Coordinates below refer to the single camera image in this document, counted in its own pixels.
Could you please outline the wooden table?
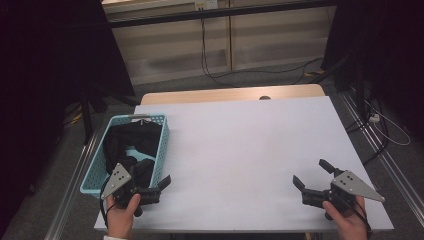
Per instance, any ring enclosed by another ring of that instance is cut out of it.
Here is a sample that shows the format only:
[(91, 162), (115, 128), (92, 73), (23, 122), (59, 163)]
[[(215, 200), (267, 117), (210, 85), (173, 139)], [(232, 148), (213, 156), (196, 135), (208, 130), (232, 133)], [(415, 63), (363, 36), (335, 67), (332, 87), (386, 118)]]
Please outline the wooden table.
[(218, 101), (259, 100), (261, 96), (273, 99), (321, 97), (323, 88), (318, 84), (244, 87), (228, 89), (192, 90), (145, 94), (142, 105), (180, 104)]

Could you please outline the aluminium floor rail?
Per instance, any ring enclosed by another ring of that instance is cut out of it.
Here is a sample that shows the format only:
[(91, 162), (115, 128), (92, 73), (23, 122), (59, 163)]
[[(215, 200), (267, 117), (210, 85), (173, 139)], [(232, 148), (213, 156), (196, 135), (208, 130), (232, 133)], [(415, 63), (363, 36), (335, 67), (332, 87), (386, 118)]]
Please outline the aluminium floor rail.
[(385, 137), (380, 138), (378, 131), (373, 127), (373, 125), (365, 123), (360, 119), (359, 113), (356, 111), (356, 103), (349, 94), (340, 93), (339, 97), (346, 105), (349, 113), (356, 121), (356, 124), (359, 126), (362, 134), (367, 139), (373, 151), (377, 153), (377, 158), (393, 180), (413, 214), (424, 227), (424, 200), (403, 174), (389, 151), (387, 149), (382, 150)]
[(80, 184), (82, 183), (85, 172), (90, 164), (90, 156), (94, 151), (97, 139), (98, 137), (93, 134), (85, 142), (70, 182), (67, 185), (66, 191), (60, 201), (56, 213), (54, 214), (44, 240), (61, 240), (66, 222), (74, 205), (75, 198), (79, 193)]

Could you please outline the white wall outlet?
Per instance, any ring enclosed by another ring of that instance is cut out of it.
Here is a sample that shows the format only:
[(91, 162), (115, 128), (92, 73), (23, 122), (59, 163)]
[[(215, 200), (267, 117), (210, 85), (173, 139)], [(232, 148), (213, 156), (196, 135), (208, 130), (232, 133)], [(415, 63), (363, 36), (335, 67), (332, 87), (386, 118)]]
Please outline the white wall outlet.
[(195, 0), (195, 10), (212, 10), (218, 8), (218, 0)]

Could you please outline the black tripod stand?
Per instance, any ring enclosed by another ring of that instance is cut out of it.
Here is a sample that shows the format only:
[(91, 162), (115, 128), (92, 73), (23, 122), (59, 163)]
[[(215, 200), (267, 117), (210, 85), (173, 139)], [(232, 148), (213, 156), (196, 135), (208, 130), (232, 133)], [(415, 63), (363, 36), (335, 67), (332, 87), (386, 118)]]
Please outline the black tripod stand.
[(87, 84), (80, 89), (79, 103), (82, 110), (82, 118), (85, 131), (84, 144), (87, 145), (93, 136), (93, 126), (91, 121), (90, 107), (96, 112), (105, 112), (108, 107), (104, 101), (104, 97), (111, 97), (128, 106), (135, 107), (138, 102), (128, 98), (125, 95), (118, 94), (98, 84)]

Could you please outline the light blue plastic basket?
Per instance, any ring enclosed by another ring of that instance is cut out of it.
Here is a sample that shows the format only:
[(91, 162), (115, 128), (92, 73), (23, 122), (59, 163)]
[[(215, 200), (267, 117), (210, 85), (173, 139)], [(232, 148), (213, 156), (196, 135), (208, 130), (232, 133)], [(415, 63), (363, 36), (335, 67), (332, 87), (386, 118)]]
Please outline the light blue plastic basket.
[(100, 140), (80, 186), (81, 193), (89, 194), (95, 198), (101, 196), (101, 188), (111, 174), (111, 171), (107, 169), (107, 157), (104, 149), (107, 133), (112, 127), (125, 126), (136, 122), (140, 125), (154, 122), (161, 126), (158, 145), (154, 153), (147, 150), (137, 150), (134, 145), (126, 145), (124, 147), (125, 156), (134, 157), (137, 161), (150, 159), (154, 162), (149, 187), (154, 188), (158, 186), (162, 180), (162, 169), (169, 136), (167, 117), (164, 114), (117, 115), (109, 120), (105, 133)]

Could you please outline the person's left hand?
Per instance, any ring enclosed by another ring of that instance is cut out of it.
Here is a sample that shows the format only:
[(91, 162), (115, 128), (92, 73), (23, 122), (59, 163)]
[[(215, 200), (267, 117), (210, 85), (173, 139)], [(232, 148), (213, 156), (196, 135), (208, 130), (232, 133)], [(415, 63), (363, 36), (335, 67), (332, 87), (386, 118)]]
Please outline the person's left hand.
[(125, 209), (115, 206), (115, 200), (112, 195), (107, 197), (107, 213), (108, 230), (106, 235), (111, 237), (130, 239), (132, 235), (132, 227), (134, 222), (134, 213), (139, 206), (141, 200), (140, 194), (135, 194)]

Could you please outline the wide black curtain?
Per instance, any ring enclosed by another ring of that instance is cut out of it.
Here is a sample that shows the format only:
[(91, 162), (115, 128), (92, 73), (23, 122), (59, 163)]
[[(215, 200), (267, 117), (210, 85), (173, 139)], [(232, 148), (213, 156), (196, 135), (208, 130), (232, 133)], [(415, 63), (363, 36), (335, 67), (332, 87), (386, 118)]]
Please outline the wide black curtain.
[(66, 107), (132, 83), (103, 0), (0, 0), (0, 235), (48, 162)]

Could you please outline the black horizontal bar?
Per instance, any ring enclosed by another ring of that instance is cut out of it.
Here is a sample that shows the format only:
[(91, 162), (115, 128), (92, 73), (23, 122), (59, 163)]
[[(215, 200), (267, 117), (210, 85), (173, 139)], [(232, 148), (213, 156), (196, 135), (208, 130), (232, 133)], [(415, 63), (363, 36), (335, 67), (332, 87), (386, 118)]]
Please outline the black horizontal bar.
[(241, 16), (249, 14), (270, 13), (279, 11), (304, 10), (320, 7), (337, 6), (339, 0), (298, 0), (286, 3), (275, 3), (265, 5), (253, 5), (243, 7), (230, 7), (214, 10), (201, 10), (183, 13), (173, 13), (150, 17), (134, 17), (118, 20), (110, 20), (111, 28), (123, 28), (143, 26), (161, 23), (181, 22), (189, 20), (201, 20), (218, 17)]

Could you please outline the narrow black curtain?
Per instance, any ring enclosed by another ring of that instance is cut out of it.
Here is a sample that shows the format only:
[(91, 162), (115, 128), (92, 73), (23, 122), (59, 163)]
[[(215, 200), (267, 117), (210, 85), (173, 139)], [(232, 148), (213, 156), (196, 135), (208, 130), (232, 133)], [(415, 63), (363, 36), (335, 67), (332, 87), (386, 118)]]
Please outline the narrow black curtain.
[(338, 0), (321, 67), (347, 55), (424, 141), (424, 0)]

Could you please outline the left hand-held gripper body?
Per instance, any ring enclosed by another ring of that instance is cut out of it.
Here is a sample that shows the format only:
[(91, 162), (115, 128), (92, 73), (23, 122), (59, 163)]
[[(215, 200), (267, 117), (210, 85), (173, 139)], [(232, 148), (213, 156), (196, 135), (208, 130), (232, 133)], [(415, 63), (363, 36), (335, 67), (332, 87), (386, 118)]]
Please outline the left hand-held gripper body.
[(124, 209), (128, 206), (128, 203), (135, 194), (140, 194), (141, 200), (134, 213), (136, 217), (139, 217), (143, 213), (143, 205), (156, 204), (160, 201), (161, 190), (157, 186), (149, 186), (147, 188), (137, 187), (134, 182), (134, 166), (125, 167), (121, 163), (118, 163), (110, 177), (104, 183), (100, 193), (100, 199), (104, 201), (108, 196), (112, 195), (115, 205), (118, 208)]

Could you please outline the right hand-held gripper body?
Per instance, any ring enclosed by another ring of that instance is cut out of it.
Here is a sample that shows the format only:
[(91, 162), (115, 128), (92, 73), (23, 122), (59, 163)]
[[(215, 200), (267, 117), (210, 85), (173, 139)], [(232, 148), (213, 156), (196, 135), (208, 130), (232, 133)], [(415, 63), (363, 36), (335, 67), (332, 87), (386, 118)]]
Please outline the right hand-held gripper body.
[(386, 200), (350, 170), (334, 168), (326, 174), (313, 171), (301, 177), (305, 179), (301, 181), (301, 202), (307, 206), (323, 208), (323, 203), (327, 201), (340, 213), (353, 213), (358, 211), (358, 197), (379, 203)]

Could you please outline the black metal stand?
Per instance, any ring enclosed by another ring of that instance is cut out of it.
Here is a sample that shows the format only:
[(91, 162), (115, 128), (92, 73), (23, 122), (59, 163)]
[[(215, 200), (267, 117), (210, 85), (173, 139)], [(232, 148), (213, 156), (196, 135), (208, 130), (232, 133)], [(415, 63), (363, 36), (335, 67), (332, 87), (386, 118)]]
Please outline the black metal stand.
[(346, 54), (336, 63), (325, 69), (321, 75), (314, 78), (311, 84), (320, 84), (330, 76), (335, 78), (337, 91), (347, 91), (351, 87), (354, 87), (357, 110), (361, 116), (364, 116), (364, 72), (357, 55), (354, 53)]

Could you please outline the person's right hand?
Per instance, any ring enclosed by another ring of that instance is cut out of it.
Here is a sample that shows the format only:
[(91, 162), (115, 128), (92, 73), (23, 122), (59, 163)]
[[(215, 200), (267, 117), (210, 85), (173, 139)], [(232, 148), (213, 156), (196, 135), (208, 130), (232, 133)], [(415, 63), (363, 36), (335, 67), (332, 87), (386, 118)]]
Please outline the person's right hand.
[(368, 240), (365, 200), (361, 196), (356, 197), (354, 211), (347, 210), (340, 213), (330, 202), (324, 201), (323, 208), (333, 219), (338, 229), (339, 240)]

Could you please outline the black pants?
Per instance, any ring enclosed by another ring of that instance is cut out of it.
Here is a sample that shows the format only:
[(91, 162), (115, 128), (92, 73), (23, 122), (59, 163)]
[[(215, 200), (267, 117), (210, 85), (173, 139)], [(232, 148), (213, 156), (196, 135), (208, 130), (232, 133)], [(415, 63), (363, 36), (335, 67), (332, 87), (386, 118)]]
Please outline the black pants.
[(127, 147), (134, 147), (140, 153), (155, 157), (161, 131), (161, 125), (144, 120), (110, 127), (103, 142), (106, 172), (111, 174), (117, 163), (130, 167), (140, 162), (126, 155)]

